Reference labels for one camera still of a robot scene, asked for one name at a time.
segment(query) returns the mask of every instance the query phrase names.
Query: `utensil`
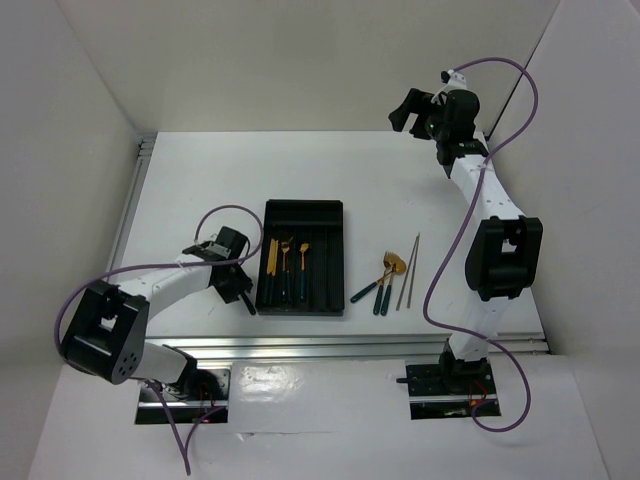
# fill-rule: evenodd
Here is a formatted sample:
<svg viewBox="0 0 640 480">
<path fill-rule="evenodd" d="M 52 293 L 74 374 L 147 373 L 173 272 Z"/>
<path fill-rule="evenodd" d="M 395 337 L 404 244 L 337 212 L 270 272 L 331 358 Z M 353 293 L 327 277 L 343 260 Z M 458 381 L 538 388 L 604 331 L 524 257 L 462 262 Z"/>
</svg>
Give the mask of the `utensil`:
<svg viewBox="0 0 640 480">
<path fill-rule="evenodd" d="M 406 271 L 407 264 L 404 263 L 404 260 L 402 260 L 398 255 L 395 255 L 395 258 L 393 258 L 391 264 L 391 278 L 389 279 L 389 286 L 387 287 L 387 291 L 384 294 L 382 308 L 380 309 L 380 314 L 383 317 L 386 316 L 387 312 L 389 311 L 389 301 L 391 300 L 391 287 L 393 286 L 393 277 L 395 277 L 396 275 L 402 275 Z"/>
<path fill-rule="evenodd" d="M 409 282 L 409 296 L 407 297 L 407 308 L 411 308 L 411 295 L 413 295 L 413 279 L 416 277 L 416 264 L 418 263 L 419 247 L 420 247 L 420 234 L 418 234 L 418 242 L 416 243 L 416 256 L 413 260 L 413 269 L 411 270 L 411 282 Z"/>
<path fill-rule="evenodd" d="M 309 250 L 309 244 L 303 243 L 300 245 L 300 254 L 302 255 L 302 263 L 300 265 L 300 301 L 307 300 L 307 270 L 304 264 L 304 254 Z"/>
<path fill-rule="evenodd" d="M 276 278 L 276 264 L 278 263 L 278 241 L 274 238 L 269 243 L 269 256 L 267 257 L 267 278 L 264 291 L 262 292 L 262 303 L 271 304 L 273 301 L 273 288 Z"/>
<path fill-rule="evenodd" d="M 382 294 L 384 292 L 384 279 L 387 276 L 387 270 L 389 270 L 389 273 L 393 271 L 394 258 L 392 255 L 395 255 L 395 253 L 389 251 L 384 252 L 384 257 L 382 259 L 382 263 L 384 264 L 384 275 L 382 276 L 382 282 L 378 284 L 378 293 L 376 294 L 376 301 L 373 304 L 374 315 L 378 315 L 380 313 L 380 307 L 382 306 Z"/>
<path fill-rule="evenodd" d="M 416 241 L 413 242 L 413 249 L 411 250 L 411 257 L 409 257 L 409 265 L 407 266 L 407 270 L 411 268 L 411 264 L 413 263 L 413 259 L 416 254 L 416 248 L 418 246 L 419 241 L 420 241 L 420 233 L 418 233 L 418 236 L 416 237 Z M 400 310 L 400 304 L 402 303 L 402 297 L 404 296 L 404 287 L 407 286 L 408 278 L 409 278 L 409 275 L 404 277 L 404 280 L 402 281 L 402 288 L 400 289 L 400 297 L 398 298 L 398 304 L 396 305 L 396 312 Z"/>
<path fill-rule="evenodd" d="M 289 244 L 293 240 L 282 240 L 280 250 L 282 251 L 282 303 L 291 303 L 291 268 L 287 263 L 287 253 L 291 250 Z"/>
<path fill-rule="evenodd" d="M 351 300 L 350 300 L 351 303 L 356 303 L 358 300 L 363 298 L 367 293 L 369 293 L 371 290 L 376 288 L 376 285 L 380 285 L 380 283 L 382 283 L 385 280 L 385 278 L 387 278 L 389 275 L 391 275 L 391 271 L 386 272 L 378 280 L 375 280 L 371 282 L 369 285 L 367 285 L 366 287 L 364 287 L 362 290 L 356 293 L 353 297 L 351 297 Z"/>
</svg>

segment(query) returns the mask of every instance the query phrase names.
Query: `gray wall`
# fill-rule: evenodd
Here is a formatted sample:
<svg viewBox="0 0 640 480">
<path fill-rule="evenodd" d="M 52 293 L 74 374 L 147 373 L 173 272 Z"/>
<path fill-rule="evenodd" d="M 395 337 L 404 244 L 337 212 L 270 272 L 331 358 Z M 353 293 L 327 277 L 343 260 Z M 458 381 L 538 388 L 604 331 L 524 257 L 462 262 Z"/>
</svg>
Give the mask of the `gray wall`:
<svg viewBox="0 0 640 480">
<path fill-rule="evenodd" d="M 0 65 L 0 478 L 14 479 L 60 372 L 57 308 L 106 265 L 137 147 L 54 0 L 2 3 Z"/>
<path fill-rule="evenodd" d="M 530 72 L 538 116 L 497 169 L 545 227 L 534 294 L 551 346 L 571 359 L 611 477 L 637 478 L 640 15 L 625 0 L 563 0 Z M 521 84 L 491 143 L 530 105 Z"/>
<path fill-rule="evenodd" d="M 558 0 L 58 0 L 136 126 L 387 130 L 411 87 L 529 59 Z M 479 67 L 491 126 L 516 72 Z"/>
</svg>

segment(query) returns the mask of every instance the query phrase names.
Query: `cutlery tray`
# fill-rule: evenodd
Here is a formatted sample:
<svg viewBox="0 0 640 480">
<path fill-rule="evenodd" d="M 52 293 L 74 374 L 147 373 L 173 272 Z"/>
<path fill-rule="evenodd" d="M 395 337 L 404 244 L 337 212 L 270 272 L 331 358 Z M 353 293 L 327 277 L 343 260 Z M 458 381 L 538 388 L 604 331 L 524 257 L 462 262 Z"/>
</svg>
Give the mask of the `cutlery tray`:
<svg viewBox="0 0 640 480">
<path fill-rule="evenodd" d="M 291 249 L 286 256 L 289 281 L 287 281 L 287 274 L 282 271 L 281 248 L 278 248 L 275 277 L 267 275 L 272 238 L 278 241 L 291 239 Z M 309 243 L 309 250 L 304 255 L 306 266 L 304 296 L 302 295 L 302 254 L 300 253 L 302 243 Z M 342 202 L 337 200 L 267 201 L 255 305 L 261 315 L 342 315 L 344 311 Z"/>
</svg>

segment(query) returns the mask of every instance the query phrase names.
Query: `pair of chopsticks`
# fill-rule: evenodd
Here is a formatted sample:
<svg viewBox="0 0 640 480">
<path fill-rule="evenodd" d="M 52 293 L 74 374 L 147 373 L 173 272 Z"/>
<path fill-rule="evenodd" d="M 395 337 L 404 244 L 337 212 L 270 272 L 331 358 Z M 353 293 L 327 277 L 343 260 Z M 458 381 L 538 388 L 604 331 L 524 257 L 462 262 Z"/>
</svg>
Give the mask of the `pair of chopsticks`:
<svg viewBox="0 0 640 480">
<path fill-rule="evenodd" d="M 416 263 L 418 263 L 418 247 L 420 246 L 420 233 L 416 237 L 416 241 L 413 243 L 413 250 L 411 251 L 411 258 L 409 258 L 409 265 L 407 270 L 411 270 L 411 284 L 409 285 L 409 295 L 407 296 L 407 308 L 411 308 L 411 296 L 413 295 L 413 279 L 416 276 Z M 404 295 L 404 287 L 407 285 L 407 279 L 409 275 L 404 276 L 402 281 L 402 288 L 400 289 L 400 298 L 398 298 L 398 304 L 396 305 L 396 312 L 400 310 L 400 304 L 402 303 L 402 297 Z"/>
</svg>

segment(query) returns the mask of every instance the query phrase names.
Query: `white wall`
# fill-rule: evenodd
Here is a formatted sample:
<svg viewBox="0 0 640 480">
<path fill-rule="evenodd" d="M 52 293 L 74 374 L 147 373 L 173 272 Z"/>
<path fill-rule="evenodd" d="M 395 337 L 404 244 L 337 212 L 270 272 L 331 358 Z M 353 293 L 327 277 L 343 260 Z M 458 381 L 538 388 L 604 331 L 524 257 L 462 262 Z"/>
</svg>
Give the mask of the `white wall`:
<svg viewBox="0 0 640 480">
<path fill-rule="evenodd" d="M 640 15 L 625 0 L 563 0 L 530 72 L 538 116 L 497 168 L 544 224 L 534 294 L 551 346 L 571 358 L 611 477 L 637 478 Z M 520 85 L 491 143 L 530 105 Z"/>
<path fill-rule="evenodd" d="M 0 478 L 25 478 L 60 372 L 53 319 L 106 265 L 132 130 L 54 0 L 0 7 Z"/>
<path fill-rule="evenodd" d="M 147 131 L 388 130 L 411 87 L 526 62 L 558 0 L 58 0 Z M 490 128 L 517 75 L 479 67 Z"/>
</svg>

